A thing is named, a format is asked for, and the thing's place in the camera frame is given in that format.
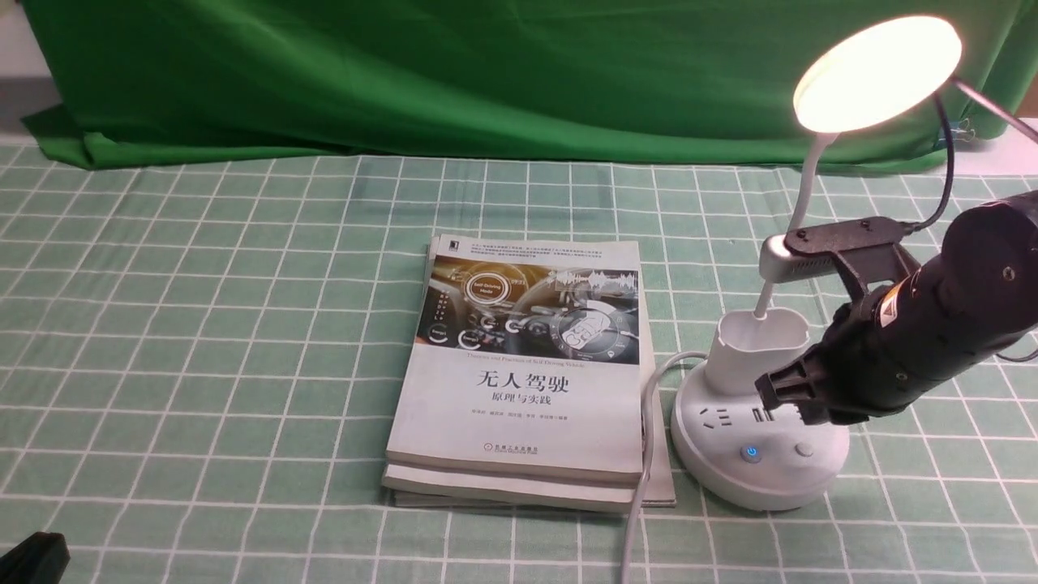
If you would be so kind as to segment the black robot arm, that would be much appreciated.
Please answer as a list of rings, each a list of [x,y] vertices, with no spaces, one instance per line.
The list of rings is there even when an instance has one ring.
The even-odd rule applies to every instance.
[[[924,263],[883,216],[789,230],[774,246],[814,274],[838,274],[849,302],[817,341],[760,376],[765,410],[790,404],[808,425],[900,414],[1036,328],[1036,193],[960,213]]]

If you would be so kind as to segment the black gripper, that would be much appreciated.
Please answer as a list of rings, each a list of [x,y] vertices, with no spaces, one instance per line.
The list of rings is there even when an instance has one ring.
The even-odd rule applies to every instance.
[[[795,404],[805,425],[852,425],[904,411],[986,358],[949,276],[913,276],[846,304],[820,343],[759,376],[763,406]]]

